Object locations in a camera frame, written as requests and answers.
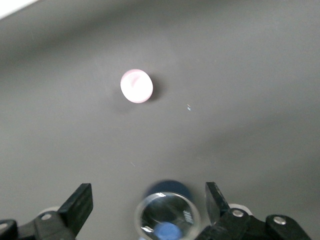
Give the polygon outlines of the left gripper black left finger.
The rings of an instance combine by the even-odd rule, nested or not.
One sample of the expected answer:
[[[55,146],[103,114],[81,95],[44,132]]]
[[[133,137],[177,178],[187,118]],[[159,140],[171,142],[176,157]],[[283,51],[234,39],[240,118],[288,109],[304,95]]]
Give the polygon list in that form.
[[[82,183],[58,208],[41,213],[27,224],[18,226],[14,219],[0,221],[2,240],[75,240],[93,210],[90,183]]]

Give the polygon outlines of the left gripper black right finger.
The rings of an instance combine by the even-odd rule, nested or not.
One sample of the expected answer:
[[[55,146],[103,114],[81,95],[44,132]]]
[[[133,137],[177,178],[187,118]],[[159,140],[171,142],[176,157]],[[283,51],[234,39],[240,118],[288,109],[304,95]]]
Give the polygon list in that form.
[[[215,182],[205,183],[205,204],[210,225],[198,240],[309,240],[291,217],[268,215],[261,221],[239,207],[231,208]]]

